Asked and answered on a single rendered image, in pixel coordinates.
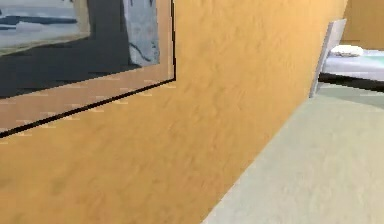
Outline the grey bed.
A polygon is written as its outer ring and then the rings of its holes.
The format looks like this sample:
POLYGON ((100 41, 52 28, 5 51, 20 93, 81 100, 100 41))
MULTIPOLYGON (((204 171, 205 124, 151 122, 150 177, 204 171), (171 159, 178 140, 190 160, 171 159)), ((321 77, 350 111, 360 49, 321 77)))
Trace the grey bed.
POLYGON ((314 72, 309 97, 313 98, 318 90, 321 73, 361 78, 372 81, 384 81, 384 50, 367 50, 358 57, 340 57, 330 50, 340 43, 346 25, 346 19, 331 21, 323 40, 321 53, 314 72))

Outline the black framed wall picture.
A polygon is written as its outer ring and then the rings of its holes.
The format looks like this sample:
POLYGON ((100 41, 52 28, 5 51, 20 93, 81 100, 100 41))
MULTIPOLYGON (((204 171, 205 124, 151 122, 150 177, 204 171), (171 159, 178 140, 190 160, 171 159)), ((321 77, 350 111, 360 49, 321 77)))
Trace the black framed wall picture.
POLYGON ((0 0, 0 138, 175 78, 174 0, 0 0))

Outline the white pillow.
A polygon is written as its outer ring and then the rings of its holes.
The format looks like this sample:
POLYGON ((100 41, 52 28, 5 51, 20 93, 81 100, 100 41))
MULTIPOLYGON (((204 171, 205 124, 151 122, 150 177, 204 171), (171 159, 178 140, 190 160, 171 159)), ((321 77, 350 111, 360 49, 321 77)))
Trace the white pillow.
POLYGON ((340 57, 358 57, 364 53, 364 49, 354 45, 338 45, 332 48, 330 53, 340 57))

